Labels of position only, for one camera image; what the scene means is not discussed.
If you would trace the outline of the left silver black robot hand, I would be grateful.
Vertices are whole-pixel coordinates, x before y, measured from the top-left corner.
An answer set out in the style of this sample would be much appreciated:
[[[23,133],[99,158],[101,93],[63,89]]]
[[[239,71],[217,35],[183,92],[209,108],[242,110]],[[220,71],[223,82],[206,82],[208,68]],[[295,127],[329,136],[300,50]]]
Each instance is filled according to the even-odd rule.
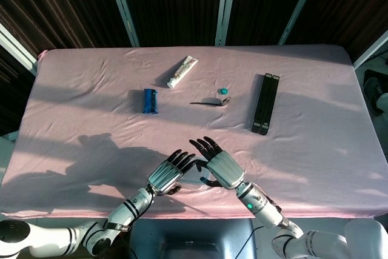
[[[177,187],[178,181],[194,165],[195,154],[174,151],[148,177],[147,188],[154,196],[163,196]]]

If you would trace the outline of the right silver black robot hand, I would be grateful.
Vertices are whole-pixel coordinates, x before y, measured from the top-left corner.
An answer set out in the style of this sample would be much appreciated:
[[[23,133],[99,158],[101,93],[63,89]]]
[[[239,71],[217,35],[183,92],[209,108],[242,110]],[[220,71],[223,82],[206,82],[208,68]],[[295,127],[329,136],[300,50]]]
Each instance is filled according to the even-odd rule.
[[[228,190],[236,189],[244,179],[245,171],[241,166],[211,138],[204,136],[202,139],[189,140],[200,154],[206,159],[195,160],[198,172],[208,169],[215,177],[209,180],[201,177],[200,181],[209,187],[223,187]]]

